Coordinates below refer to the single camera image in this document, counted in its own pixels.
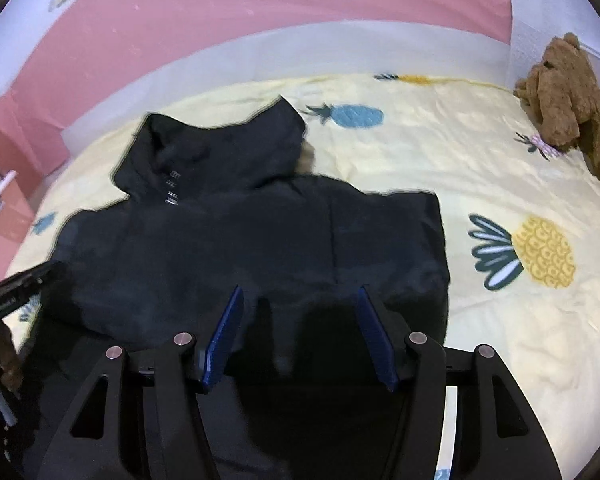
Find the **yellow pineapple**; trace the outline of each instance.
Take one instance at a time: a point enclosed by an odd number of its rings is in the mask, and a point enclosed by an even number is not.
[[[576,266],[567,238],[551,221],[530,216],[513,234],[513,248],[531,277],[552,288],[571,285]]]
[[[552,288],[569,286],[576,266],[573,251],[560,229],[545,218],[529,216],[513,236],[495,222],[470,215],[480,230],[469,236],[485,243],[477,246],[472,255],[478,258],[475,269],[488,272],[484,286],[499,290],[509,285],[526,270],[533,280]]]
[[[474,86],[484,86],[487,88],[497,88],[498,90],[504,90],[510,93],[511,90],[506,89],[502,86],[493,83],[483,83],[481,81],[472,81],[470,79],[464,79],[461,77],[428,77],[426,75],[397,75],[391,73],[383,73],[374,76],[378,81],[402,81],[403,83],[411,83],[413,85],[433,85],[433,84],[444,84],[444,83],[469,83]]]

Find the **brown teddy bear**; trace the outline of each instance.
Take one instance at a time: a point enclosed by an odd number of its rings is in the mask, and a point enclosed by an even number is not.
[[[579,146],[600,178],[600,88],[575,34],[553,38],[514,95],[531,107],[544,142],[563,151]]]

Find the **black device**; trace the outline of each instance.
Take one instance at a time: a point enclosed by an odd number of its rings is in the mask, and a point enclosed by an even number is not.
[[[57,279],[60,267],[59,262],[43,262],[1,281],[0,319],[18,310],[44,286]]]
[[[109,348],[66,412],[38,478],[218,480],[196,396],[187,394],[186,384],[206,394],[221,379],[242,303],[237,287],[199,334],[179,333],[139,352]],[[540,423],[492,347],[443,348],[412,332],[365,287],[356,317],[378,379],[406,400],[382,480],[434,477],[451,385],[458,387],[451,480],[561,479]]]

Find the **black hoodie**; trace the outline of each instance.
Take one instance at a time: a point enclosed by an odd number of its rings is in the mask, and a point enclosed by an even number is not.
[[[32,478],[77,389],[108,346],[133,351],[161,345],[178,332],[196,333],[209,308],[227,300],[235,285],[244,290],[246,312],[225,372],[241,388],[250,438],[275,456],[299,453],[300,465],[309,463],[306,444],[319,462],[312,462],[306,477],[315,479],[331,463],[328,441],[340,442],[345,456],[358,453],[345,444],[355,433],[358,449],[378,458],[378,464],[364,459],[363,465],[382,467],[400,410],[393,397],[376,395],[382,387],[364,386],[373,393],[360,397],[355,388],[330,386],[327,408],[319,390],[322,408],[311,400],[301,412],[293,404],[288,413],[297,418],[279,430],[269,419],[257,423],[254,413],[261,411],[250,407],[245,393],[259,387],[250,384],[291,383],[304,402],[308,384],[378,384],[353,313],[361,285],[402,314],[412,330],[440,343],[445,336],[449,275],[436,196],[364,194],[339,180],[294,174],[304,130],[284,99],[244,124],[222,128],[195,128],[157,114],[146,118],[114,174],[129,199],[75,214],[52,256],[66,264],[66,279],[43,295],[38,336],[25,363],[23,413],[9,438],[11,457]],[[231,431],[240,431],[234,423],[214,425],[237,409],[236,398],[225,395],[230,389],[220,384],[200,401],[212,449],[221,456]],[[350,395],[357,400],[346,400]],[[255,398],[263,394],[258,390]],[[307,431],[315,433],[311,415],[318,414],[331,428],[325,413],[340,416],[345,429],[337,438],[319,430],[326,441],[316,453],[313,440],[302,436],[306,428],[296,423],[310,420],[314,429]],[[374,436],[370,428],[378,420],[384,430]],[[280,432],[299,440],[283,442]],[[344,459],[361,472],[359,462]],[[329,468],[324,474],[336,478]]]
[[[368,285],[442,343],[449,275],[438,199],[294,174],[304,130],[282,98],[222,128],[149,115],[114,175],[129,199],[79,212],[62,230],[53,259],[69,279],[45,315],[147,348],[195,333],[240,285],[243,326],[272,330],[260,337],[268,355],[240,338],[232,374],[373,380],[352,313]]]

